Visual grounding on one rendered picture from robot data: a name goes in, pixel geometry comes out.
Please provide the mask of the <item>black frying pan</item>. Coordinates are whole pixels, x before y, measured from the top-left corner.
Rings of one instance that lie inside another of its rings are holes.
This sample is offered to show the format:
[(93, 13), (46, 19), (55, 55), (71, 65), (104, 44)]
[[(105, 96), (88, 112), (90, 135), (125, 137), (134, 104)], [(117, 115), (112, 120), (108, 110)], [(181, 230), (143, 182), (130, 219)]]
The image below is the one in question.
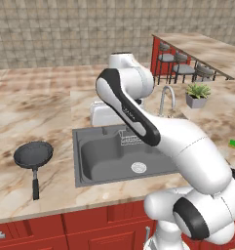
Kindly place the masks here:
[(20, 168), (32, 170), (34, 200), (39, 199), (38, 169), (50, 161), (53, 157), (53, 152), (54, 148), (48, 142), (33, 141), (20, 146), (14, 153), (14, 161)]

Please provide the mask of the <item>red drawer front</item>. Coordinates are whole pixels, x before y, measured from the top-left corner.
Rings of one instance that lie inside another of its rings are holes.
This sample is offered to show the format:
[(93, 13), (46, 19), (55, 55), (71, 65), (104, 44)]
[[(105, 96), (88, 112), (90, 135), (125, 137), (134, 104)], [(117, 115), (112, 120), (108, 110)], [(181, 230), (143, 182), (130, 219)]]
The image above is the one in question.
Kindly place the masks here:
[(61, 215), (0, 224), (0, 250), (68, 250)]
[(146, 220), (147, 216), (143, 202), (136, 201), (65, 213), (62, 218), (65, 232), (77, 233)]

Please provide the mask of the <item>grey kitchen sink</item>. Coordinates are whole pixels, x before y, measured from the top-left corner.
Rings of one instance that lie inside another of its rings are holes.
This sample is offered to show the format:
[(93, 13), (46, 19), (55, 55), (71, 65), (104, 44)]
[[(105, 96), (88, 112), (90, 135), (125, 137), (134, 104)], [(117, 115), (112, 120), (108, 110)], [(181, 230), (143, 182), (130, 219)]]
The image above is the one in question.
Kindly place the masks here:
[(73, 129), (72, 139), (77, 188), (178, 172), (169, 156), (126, 125)]

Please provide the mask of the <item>silver curved tap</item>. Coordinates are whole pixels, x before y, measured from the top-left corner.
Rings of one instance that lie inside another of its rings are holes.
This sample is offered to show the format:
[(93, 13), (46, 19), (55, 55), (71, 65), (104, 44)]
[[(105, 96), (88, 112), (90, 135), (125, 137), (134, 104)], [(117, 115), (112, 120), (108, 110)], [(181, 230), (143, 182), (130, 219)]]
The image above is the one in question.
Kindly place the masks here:
[(166, 91), (169, 90), (172, 96), (172, 109), (176, 107), (176, 96), (174, 89), (171, 86), (164, 86), (161, 94), (161, 101), (160, 101), (160, 108), (159, 108), (159, 116), (163, 117), (163, 110), (164, 110), (164, 100), (165, 100), (165, 95)]

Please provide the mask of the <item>green plant in grey pot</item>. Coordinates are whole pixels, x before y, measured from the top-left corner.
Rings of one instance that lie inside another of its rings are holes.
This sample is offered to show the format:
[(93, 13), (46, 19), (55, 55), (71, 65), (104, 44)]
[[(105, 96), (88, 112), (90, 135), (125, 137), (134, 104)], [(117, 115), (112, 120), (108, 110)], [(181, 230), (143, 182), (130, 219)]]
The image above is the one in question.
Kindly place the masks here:
[(190, 108), (202, 108), (205, 106), (211, 89), (207, 85), (189, 84), (186, 88), (186, 103)]

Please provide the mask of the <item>black stool with grey seat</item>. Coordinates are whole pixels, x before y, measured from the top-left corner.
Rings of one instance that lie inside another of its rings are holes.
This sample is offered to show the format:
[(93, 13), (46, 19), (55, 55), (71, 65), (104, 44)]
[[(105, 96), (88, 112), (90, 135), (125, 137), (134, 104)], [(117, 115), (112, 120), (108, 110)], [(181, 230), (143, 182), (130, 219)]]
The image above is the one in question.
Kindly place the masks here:
[(195, 75), (195, 69), (187, 64), (188, 56), (176, 51), (174, 59), (176, 64), (173, 66), (172, 71), (176, 74), (175, 83), (177, 82), (177, 79), (180, 75), (182, 77), (185, 77), (186, 75)]
[(195, 82), (205, 82), (213, 80), (215, 73), (208, 67), (203, 66), (200, 63), (197, 63), (194, 69), (195, 69), (195, 74), (194, 74)]
[(161, 42), (159, 45), (160, 55), (158, 56), (158, 62), (160, 64), (167, 63), (168, 68), (171, 68), (171, 64), (175, 61), (175, 57), (171, 54), (171, 47)]

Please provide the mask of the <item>red island cabinet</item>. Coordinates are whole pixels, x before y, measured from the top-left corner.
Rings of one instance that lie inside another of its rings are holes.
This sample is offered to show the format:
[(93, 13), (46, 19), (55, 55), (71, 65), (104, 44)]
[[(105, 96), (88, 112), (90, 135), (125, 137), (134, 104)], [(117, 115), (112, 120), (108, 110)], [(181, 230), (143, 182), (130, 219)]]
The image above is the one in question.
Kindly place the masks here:
[(152, 72), (152, 75), (154, 77), (159, 77), (159, 76), (167, 76), (170, 74), (170, 71), (172, 67), (175, 65), (173, 62), (171, 64), (171, 68), (168, 68), (167, 63), (160, 64), (158, 62), (158, 56), (160, 55), (159, 52), (159, 45), (160, 43), (166, 43), (171, 47), (171, 54), (174, 56), (176, 51), (179, 51), (182, 53), (182, 51), (175, 46), (169, 44), (168, 42), (161, 40), (158, 36), (154, 35), (153, 36), (153, 45), (152, 45), (152, 56), (151, 56), (151, 65), (150, 65), (150, 71)]

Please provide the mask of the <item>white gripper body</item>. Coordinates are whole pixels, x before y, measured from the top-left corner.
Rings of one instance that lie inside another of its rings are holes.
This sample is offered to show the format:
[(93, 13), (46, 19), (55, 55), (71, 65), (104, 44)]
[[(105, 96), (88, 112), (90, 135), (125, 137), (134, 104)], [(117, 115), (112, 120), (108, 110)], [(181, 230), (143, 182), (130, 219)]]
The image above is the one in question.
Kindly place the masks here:
[(123, 120), (117, 113), (102, 101), (96, 101), (91, 104), (90, 119), (92, 126), (108, 126), (123, 123)]

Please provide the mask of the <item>red cupboard door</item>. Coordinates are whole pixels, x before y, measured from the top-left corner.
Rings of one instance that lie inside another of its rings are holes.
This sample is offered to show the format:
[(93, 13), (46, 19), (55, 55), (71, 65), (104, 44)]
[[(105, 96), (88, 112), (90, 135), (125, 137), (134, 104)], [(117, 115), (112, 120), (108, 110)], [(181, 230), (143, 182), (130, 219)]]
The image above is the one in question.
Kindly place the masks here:
[(69, 250), (142, 250), (146, 236), (156, 223), (144, 220), (105, 229), (94, 229), (67, 236)]

